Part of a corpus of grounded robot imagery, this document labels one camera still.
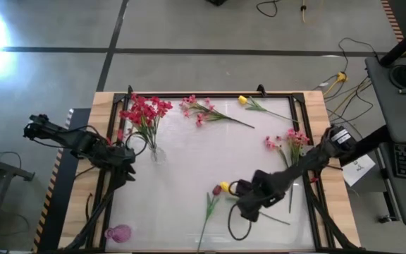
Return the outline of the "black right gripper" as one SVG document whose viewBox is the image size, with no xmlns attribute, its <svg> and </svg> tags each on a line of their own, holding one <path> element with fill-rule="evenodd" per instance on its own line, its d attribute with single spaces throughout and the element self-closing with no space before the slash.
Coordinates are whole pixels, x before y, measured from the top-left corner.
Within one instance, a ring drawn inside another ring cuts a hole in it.
<svg viewBox="0 0 406 254">
<path fill-rule="evenodd" d="M 241 217 L 251 222 L 258 220 L 262 207 L 268 208 L 284 199 L 285 192 L 283 171 L 269 174 L 256 170 L 251 181 L 238 180 L 229 185 L 229 193 L 239 197 L 236 205 Z"/>
</svg>

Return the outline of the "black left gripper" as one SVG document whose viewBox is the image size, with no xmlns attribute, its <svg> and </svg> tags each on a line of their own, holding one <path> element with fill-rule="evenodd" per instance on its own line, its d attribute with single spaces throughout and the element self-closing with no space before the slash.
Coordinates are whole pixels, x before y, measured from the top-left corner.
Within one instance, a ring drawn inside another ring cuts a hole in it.
<svg viewBox="0 0 406 254">
<path fill-rule="evenodd" d="M 121 181 L 134 181 L 130 174 L 135 174 L 132 165 L 135 163 L 136 155 L 133 149 L 123 147 L 103 146 L 100 154 L 100 168 L 110 169 L 120 167 L 121 173 L 118 178 Z"/>
</svg>

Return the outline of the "yellow tulip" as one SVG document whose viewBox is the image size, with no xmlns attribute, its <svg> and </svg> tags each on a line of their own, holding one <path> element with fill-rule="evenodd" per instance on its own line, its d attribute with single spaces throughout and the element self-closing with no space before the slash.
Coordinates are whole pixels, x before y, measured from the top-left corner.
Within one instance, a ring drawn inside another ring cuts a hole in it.
<svg viewBox="0 0 406 254">
<path fill-rule="evenodd" d="M 245 107 L 246 110 L 266 112 L 267 114 L 271 114 L 271 115 L 277 116 L 279 118 L 298 123 L 298 120 L 293 120 L 292 118 L 288 118 L 286 116 L 282 116 L 280 114 L 269 111 L 268 109 L 266 109 L 262 105 L 260 105 L 257 101 L 255 101 L 253 97 L 245 97 L 243 95 L 240 95 L 238 97 L 238 101 L 241 105 L 243 105 Z"/>
<path fill-rule="evenodd" d="M 223 192 L 230 194 L 230 184 L 228 182 L 222 181 L 222 182 L 220 182 L 219 186 L 221 187 L 221 190 Z M 267 215 L 267 214 L 265 214 L 263 212 L 260 212 L 260 214 L 267 217 L 267 218 L 269 218 L 269 219 L 272 219 L 272 220 L 274 220 L 276 222 L 280 222 L 280 223 L 283 223 L 283 224 L 286 224 L 286 225 L 290 225 L 290 223 L 288 223 L 288 222 L 284 222 L 282 220 L 276 219 L 276 218 L 271 217 L 271 216 L 269 216 L 269 215 Z"/>
</svg>

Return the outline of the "dark red tulip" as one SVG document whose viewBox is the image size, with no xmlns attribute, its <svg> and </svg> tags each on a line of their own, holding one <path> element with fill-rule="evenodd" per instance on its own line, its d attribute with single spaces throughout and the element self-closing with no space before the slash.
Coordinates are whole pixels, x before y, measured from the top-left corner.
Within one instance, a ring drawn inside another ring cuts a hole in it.
<svg viewBox="0 0 406 254">
<path fill-rule="evenodd" d="M 222 187 L 220 185 L 216 185 L 213 188 L 211 193 L 207 193 L 207 203 L 206 203 L 206 212 L 205 212 L 204 224 L 203 224 L 203 227 L 202 227 L 202 230 L 201 230 L 201 233 L 200 233 L 196 253 L 198 253 L 200 251 L 201 244 L 202 244 L 202 239 L 203 239 L 203 236 L 204 236 L 204 232 L 205 232 L 205 229 L 206 229 L 207 222 L 209 221 L 209 218 L 212 215 L 217 202 L 219 201 L 219 195 L 221 194 L 221 191 L 222 191 Z"/>
</svg>

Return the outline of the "clear glass vase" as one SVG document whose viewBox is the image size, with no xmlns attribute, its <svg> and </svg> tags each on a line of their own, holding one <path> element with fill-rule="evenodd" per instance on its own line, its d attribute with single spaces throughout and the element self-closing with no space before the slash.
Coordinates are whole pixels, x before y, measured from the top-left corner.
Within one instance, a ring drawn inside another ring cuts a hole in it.
<svg viewBox="0 0 406 254">
<path fill-rule="evenodd" d="M 166 153 L 158 146 L 150 148 L 150 158 L 154 163 L 161 164 L 166 161 Z"/>
</svg>

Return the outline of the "red flower spray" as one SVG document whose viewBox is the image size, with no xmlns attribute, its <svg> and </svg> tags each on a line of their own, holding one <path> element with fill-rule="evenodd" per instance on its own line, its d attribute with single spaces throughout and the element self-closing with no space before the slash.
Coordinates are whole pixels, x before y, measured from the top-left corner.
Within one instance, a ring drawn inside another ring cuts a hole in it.
<svg viewBox="0 0 406 254">
<path fill-rule="evenodd" d="M 159 115 L 153 106 L 132 107 L 120 113 L 122 119 L 132 124 L 131 136 L 143 139 L 148 148 L 156 146 L 156 134 L 159 126 Z"/>
<path fill-rule="evenodd" d="M 173 108 L 171 102 L 163 101 L 159 97 L 146 98 L 146 97 L 134 94 L 134 95 L 132 95 L 131 99 L 132 99 L 132 103 L 133 103 L 131 108 L 140 107 L 140 106 L 153 106 L 155 108 L 155 110 L 157 111 L 160 120 L 163 117 L 165 117 L 165 115 L 168 113 L 169 110 L 171 110 Z"/>
</svg>

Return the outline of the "purple glass vase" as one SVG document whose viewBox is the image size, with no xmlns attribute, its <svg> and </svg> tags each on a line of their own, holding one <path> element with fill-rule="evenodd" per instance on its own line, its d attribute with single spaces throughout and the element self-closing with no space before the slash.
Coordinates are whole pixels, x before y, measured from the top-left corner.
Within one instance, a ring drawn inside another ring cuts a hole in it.
<svg viewBox="0 0 406 254">
<path fill-rule="evenodd" d="M 125 224 L 115 226 L 114 228 L 108 228 L 104 232 L 104 236 L 106 239 L 111 239 L 116 243 L 125 243 L 130 239 L 131 234 L 131 228 Z"/>
</svg>

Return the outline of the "pink flower spray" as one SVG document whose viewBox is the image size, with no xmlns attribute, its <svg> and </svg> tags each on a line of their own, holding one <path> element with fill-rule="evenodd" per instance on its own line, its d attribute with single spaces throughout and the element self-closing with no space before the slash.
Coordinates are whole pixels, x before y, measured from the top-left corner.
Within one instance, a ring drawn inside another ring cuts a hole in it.
<svg viewBox="0 0 406 254">
<path fill-rule="evenodd" d="M 254 128 L 254 126 L 217 111 L 215 109 L 215 105 L 211 103 L 211 99 L 209 97 L 204 99 L 204 104 L 201 104 L 196 95 L 190 95 L 189 97 L 182 98 L 181 102 L 179 103 L 179 107 L 182 109 L 185 117 L 190 118 L 190 116 L 196 116 L 196 125 L 198 127 L 200 127 L 204 122 L 227 120 L 242 124 L 249 128 Z"/>
<path fill-rule="evenodd" d="M 276 136 L 273 140 L 265 137 L 265 146 L 270 151 L 276 151 L 286 167 L 296 164 L 301 156 L 304 146 L 309 144 L 309 138 L 302 131 L 289 129 L 285 136 Z"/>
</svg>

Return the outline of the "white paper box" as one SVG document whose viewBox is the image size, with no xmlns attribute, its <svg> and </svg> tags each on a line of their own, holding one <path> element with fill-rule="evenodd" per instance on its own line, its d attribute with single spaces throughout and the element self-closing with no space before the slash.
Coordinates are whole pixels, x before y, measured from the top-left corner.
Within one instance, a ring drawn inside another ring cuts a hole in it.
<svg viewBox="0 0 406 254">
<path fill-rule="evenodd" d="M 342 166 L 343 178 L 349 187 L 356 184 L 369 170 L 375 166 L 375 162 L 369 155 L 363 155 L 360 158 Z"/>
</svg>

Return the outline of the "black desk leg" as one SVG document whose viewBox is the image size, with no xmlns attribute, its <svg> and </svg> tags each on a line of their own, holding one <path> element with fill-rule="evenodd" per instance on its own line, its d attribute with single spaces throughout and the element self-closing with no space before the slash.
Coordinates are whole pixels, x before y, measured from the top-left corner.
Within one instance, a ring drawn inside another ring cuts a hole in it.
<svg viewBox="0 0 406 254">
<path fill-rule="evenodd" d="M 399 210 L 393 195 L 393 189 L 389 181 L 388 173 L 385 169 L 381 169 L 380 173 L 386 189 L 383 192 L 383 198 L 386 203 L 388 214 L 379 216 L 378 222 L 381 224 L 385 224 L 388 222 L 398 222 L 400 221 Z"/>
</svg>

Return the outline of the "grey desk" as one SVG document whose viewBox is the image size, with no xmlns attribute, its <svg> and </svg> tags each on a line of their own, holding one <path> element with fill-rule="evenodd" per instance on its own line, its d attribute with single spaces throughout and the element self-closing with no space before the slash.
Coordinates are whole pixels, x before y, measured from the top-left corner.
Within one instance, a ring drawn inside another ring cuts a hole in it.
<svg viewBox="0 0 406 254">
<path fill-rule="evenodd" d="M 391 68 L 373 57 L 365 60 L 366 70 L 382 111 L 388 138 L 379 142 L 383 165 L 392 189 L 400 220 L 406 225 L 406 174 L 398 170 L 399 157 L 406 152 L 406 95 L 390 81 Z"/>
</svg>

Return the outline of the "black monitor pole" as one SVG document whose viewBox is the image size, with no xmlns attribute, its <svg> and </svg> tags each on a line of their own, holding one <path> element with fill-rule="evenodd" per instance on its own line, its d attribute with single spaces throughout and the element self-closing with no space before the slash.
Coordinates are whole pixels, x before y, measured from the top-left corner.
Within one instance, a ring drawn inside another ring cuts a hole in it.
<svg viewBox="0 0 406 254">
<path fill-rule="evenodd" d="M 406 37 L 393 47 L 384 57 L 379 61 L 381 66 L 389 66 L 395 60 L 400 58 L 406 52 Z"/>
</svg>

